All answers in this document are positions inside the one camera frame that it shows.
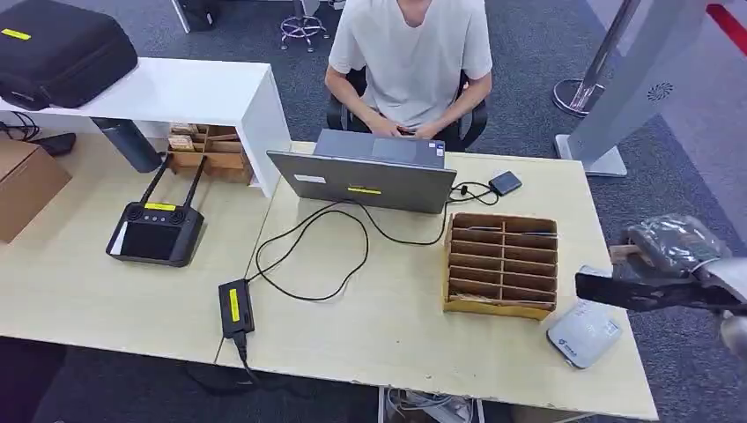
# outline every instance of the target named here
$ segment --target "gray cylinder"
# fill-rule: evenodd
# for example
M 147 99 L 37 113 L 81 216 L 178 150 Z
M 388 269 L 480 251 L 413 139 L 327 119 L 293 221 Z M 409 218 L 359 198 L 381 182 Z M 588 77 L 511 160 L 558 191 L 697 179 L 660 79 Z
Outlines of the gray cylinder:
M 105 117 L 92 117 L 91 120 L 141 174 L 152 172 L 161 165 L 156 149 L 131 120 Z

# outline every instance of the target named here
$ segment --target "light wood desk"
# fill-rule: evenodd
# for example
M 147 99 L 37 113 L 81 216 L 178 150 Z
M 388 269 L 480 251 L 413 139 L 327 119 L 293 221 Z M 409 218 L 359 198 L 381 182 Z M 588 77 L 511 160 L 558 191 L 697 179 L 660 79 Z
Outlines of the light wood desk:
M 270 199 L 203 175 L 193 205 L 205 226 L 191 265 L 124 263 L 104 250 L 153 174 L 138 174 L 103 136 L 78 136 L 60 162 L 72 180 L 0 245 L 0 335 L 212 363 L 218 285 L 246 272 Z M 166 172 L 151 199 L 181 204 L 190 183 Z
M 293 143 L 299 152 L 311 152 L 313 146 Z M 444 313 L 442 242 L 431 247 L 394 244 L 366 223 L 370 256 L 343 295 L 325 303 L 307 303 L 284 296 L 262 279 L 252 283 L 256 331 L 248 337 L 249 366 L 518 404 L 514 417 L 519 422 L 563 421 L 597 413 L 657 419 L 624 310 L 614 311 L 623 337 L 587 370 L 569 367 L 545 337 L 548 325 L 575 301 L 574 273 L 583 264 L 611 268 L 581 164 L 450 153 L 447 167 L 458 170 L 458 182 L 484 182 L 511 170 L 524 183 L 493 207 L 471 202 L 449 206 L 449 212 L 557 221 L 558 312 L 541 324 Z M 299 199 L 281 181 L 260 241 L 290 229 L 325 204 Z M 342 208 L 365 219 L 357 206 Z M 431 240 L 441 224 L 438 215 L 384 209 L 372 209 L 372 214 L 385 231 L 400 239 Z M 293 241 L 288 237 L 266 248 L 263 263 L 281 256 Z M 331 293 L 359 262 L 363 248 L 364 238 L 354 221 L 325 216 L 271 275 L 294 293 Z M 253 265 L 248 275 L 254 272 Z M 240 367 L 230 343 L 224 344 L 216 362 Z

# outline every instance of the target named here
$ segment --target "cardboard organizer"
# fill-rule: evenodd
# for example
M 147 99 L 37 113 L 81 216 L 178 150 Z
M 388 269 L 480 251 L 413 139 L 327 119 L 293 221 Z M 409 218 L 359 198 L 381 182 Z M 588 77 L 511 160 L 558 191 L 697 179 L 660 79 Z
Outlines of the cardboard organizer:
M 554 221 L 455 213 L 448 222 L 445 311 L 542 320 L 557 304 Z
M 190 131 L 178 131 L 172 127 L 173 135 L 188 135 L 188 145 L 174 148 L 172 136 L 169 137 L 168 151 L 173 154 L 169 167 L 178 174 L 192 171 L 200 165 L 203 154 L 207 157 L 204 172 L 226 182 L 238 182 L 249 185 L 252 180 L 252 167 L 244 152 L 239 135 L 234 127 L 218 125 L 189 125 Z

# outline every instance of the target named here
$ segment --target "gray laptop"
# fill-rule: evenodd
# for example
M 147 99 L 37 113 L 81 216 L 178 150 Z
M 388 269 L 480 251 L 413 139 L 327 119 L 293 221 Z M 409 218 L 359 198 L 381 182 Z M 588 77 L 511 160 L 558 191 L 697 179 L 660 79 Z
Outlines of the gray laptop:
M 443 211 L 456 171 L 443 167 L 442 142 L 333 130 L 324 130 L 319 142 L 314 154 L 267 151 L 299 197 Z
M 343 130 L 322 130 L 314 154 L 384 163 L 444 168 L 444 142 L 376 137 Z

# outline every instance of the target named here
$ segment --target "stanchion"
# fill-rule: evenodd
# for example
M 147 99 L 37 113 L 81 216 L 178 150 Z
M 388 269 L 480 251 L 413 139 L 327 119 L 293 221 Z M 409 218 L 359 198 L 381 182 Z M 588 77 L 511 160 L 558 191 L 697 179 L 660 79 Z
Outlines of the stanchion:
M 624 0 L 618 14 L 612 21 L 610 30 L 604 36 L 602 45 L 588 67 L 584 79 L 564 79 L 552 88 L 552 102 L 560 110 L 577 117 L 588 115 L 596 101 L 604 93 L 604 86 L 598 84 L 604 65 L 612 50 L 617 46 L 620 37 L 628 27 L 632 15 L 638 9 L 640 0 Z

